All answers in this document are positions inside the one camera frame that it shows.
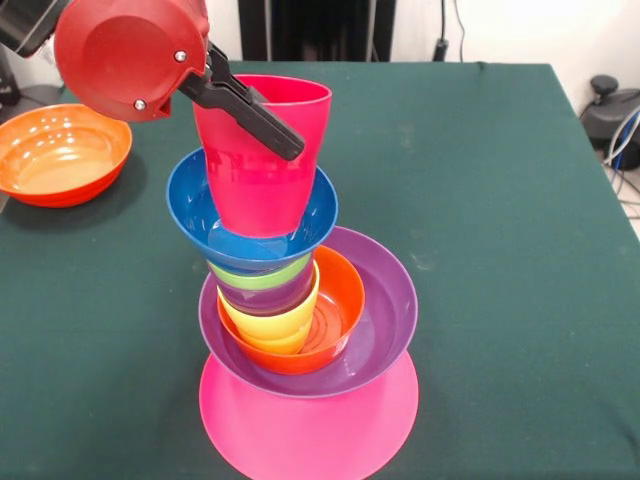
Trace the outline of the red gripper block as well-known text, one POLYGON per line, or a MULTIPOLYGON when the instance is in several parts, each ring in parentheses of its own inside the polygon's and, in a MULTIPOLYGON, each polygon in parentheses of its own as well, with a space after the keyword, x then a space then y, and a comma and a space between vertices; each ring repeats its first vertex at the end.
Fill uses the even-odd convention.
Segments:
POLYGON ((232 74, 208 33, 203 1, 72 1, 58 20, 55 59, 66 86, 103 115, 127 122, 165 118, 184 81, 179 90, 195 103, 204 144, 239 150, 252 137, 295 160, 303 137, 232 74), (209 79, 198 76, 205 63, 209 79))

